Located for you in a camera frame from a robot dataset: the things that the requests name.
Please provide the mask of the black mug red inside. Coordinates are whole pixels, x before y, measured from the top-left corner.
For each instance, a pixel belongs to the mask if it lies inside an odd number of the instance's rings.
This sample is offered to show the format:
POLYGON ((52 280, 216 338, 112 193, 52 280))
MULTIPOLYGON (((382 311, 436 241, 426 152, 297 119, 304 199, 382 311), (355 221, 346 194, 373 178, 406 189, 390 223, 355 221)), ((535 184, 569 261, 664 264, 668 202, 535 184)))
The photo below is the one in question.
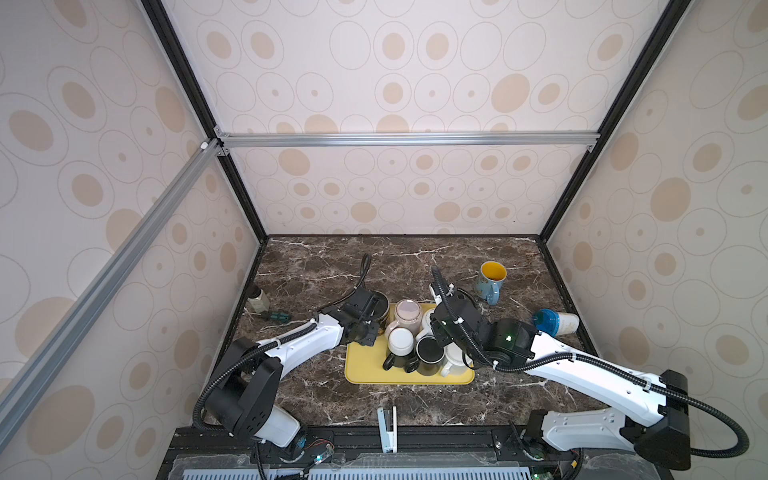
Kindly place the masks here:
POLYGON ((417 372, 423 376, 434 376, 442 369, 445 358, 444 348, 432 335, 420 338, 414 352, 406 363, 406 373, 417 372))

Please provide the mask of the blue butterfly mug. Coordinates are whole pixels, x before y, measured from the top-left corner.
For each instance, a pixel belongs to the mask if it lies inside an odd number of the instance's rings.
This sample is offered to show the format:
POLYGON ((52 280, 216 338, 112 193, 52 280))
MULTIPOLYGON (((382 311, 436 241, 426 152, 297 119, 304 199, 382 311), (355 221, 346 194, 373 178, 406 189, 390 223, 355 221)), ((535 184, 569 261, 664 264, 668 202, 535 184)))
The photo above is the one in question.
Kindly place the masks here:
POLYGON ((480 267, 474 291, 489 306, 495 306, 500 301, 501 288, 506 278, 507 269, 501 263, 486 261, 480 267))

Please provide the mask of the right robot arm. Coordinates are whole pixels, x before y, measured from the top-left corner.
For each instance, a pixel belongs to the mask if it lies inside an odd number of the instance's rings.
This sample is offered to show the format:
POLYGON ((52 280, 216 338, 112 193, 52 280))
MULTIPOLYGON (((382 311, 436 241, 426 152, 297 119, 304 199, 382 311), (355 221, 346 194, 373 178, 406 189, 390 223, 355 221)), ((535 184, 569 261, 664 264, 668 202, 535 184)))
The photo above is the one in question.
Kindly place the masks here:
POLYGON ((695 457, 728 459, 748 451, 745 429, 724 412, 690 397, 683 374, 628 369, 512 318, 490 322, 472 300, 448 284, 438 267, 431 273, 436 308, 430 325, 440 344, 457 345, 475 368, 552 380, 604 405, 577 413, 536 410, 524 432, 526 441, 558 451, 632 451, 658 467, 677 471, 690 469, 695 457), (734 445, 717 450, 692 447, 690 409, 730 429, 734 445))

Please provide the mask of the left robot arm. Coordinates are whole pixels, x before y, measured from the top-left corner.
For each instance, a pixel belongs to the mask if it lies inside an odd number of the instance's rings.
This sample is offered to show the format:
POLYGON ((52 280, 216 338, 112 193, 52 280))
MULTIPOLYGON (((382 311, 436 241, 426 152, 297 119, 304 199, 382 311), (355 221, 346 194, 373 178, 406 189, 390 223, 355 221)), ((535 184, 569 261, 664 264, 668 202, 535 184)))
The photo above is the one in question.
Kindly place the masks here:
POLYGON ((350 343, 375 344, 390 303, 365 286, 371 263, 371 255, 364 254, 354 288, 318 308, 304 325, 259 342, 234 341, 193 406, 193 426, 282 449, 303 449, 306 437, 300 422, 275 405, 278 388, 287 374, 322 352, 350 343))

